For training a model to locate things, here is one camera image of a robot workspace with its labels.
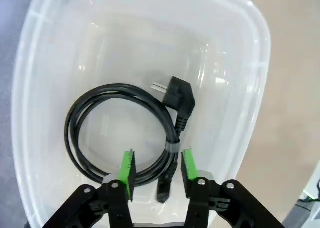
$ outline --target black plug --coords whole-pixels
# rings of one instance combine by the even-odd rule
[[[196,106],[190,83],[172,76],[168,87],[153,83],[151,88],[165,94],[162,103],[166,107],[177,111],[175,127],[179,132],[184,131],[187,121]]]

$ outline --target plug prong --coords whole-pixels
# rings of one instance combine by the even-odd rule
[[[150,88],[157,91],[157,92],[161,92],[163,94],[166,94],[167,89],[168,89],[168,87],[166,87],[165,85],[159,84],[159,83],[153,83]]]

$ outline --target gray floor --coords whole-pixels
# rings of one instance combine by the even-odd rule
[[[11,86],[15,56],[31,0],[0,0],[0,227],[23,228],[27,218],[11,145]]]

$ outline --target plastic bin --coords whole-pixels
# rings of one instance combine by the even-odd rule
[[[99,187],[78,172],[64,144],[71,105],[99,85],[128,83],[162,99],[153,82],[190,82],[196,107],[181,149],[191,148],[198,169],[218,183],[235,178],[260,109],[270,49],[267,23],[249,0],[33,0],[12,99],[16,176],[31,227],[42,227],[81,184]],[[133,149],[140,170],[163,151],[165,133],[142,107],[110,100],[83,124],[80,147],[109,172]],[[180,169],[165,205],[156,202],[156,186],[135,189],[133,221],[184,221],[189,200]],[[108,216],[95,227],[109,227]]]

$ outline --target tan surface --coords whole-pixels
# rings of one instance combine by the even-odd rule
[[[282,221],[320,159],[320,0],[251,1],[268,23],[271,60],[237,179]]]

